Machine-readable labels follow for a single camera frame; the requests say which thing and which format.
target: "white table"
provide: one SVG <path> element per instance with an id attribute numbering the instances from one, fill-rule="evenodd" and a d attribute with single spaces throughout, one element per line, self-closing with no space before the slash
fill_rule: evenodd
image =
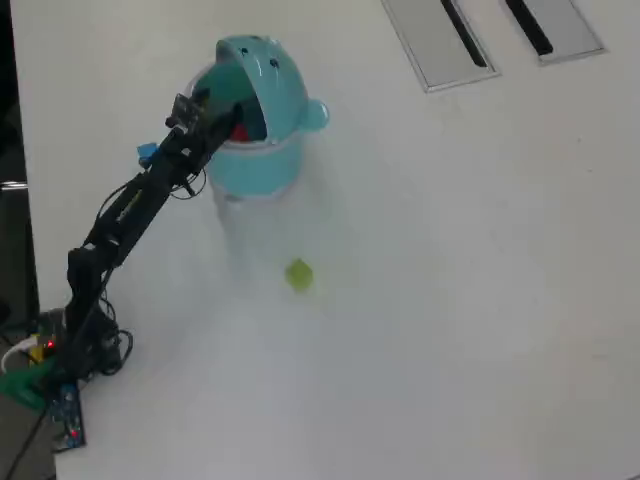
<path id="1" fill-rule="evenodd" d="M 539 68 L 465 1 L 503 76 L 425 95 L 378 0 L 14 1 L 43 309 L 218 38 L 279 38 L 332 112 L 280 202 L 170 202 L 114 274 L 135 348 L 59 478 L 638 473 L 640 6 L 579 4 L 610 52 Z"/>

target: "plastic container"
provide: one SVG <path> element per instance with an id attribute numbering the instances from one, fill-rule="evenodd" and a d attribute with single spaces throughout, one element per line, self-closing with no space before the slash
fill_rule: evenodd
<path id="1" fill-rule="evenodd" d="M 320 130 L 329 111 L 310 100 L 295 62 L 268 37 L 220 40 L 216 61 L 187 87 L 187 95 L 208 88 L 208 110 L 225 112 L 242 102 L 244 123 L 212 157 L 213 187 L 238 199 L 269 198 L 298 177 L 305 132 Z"/>

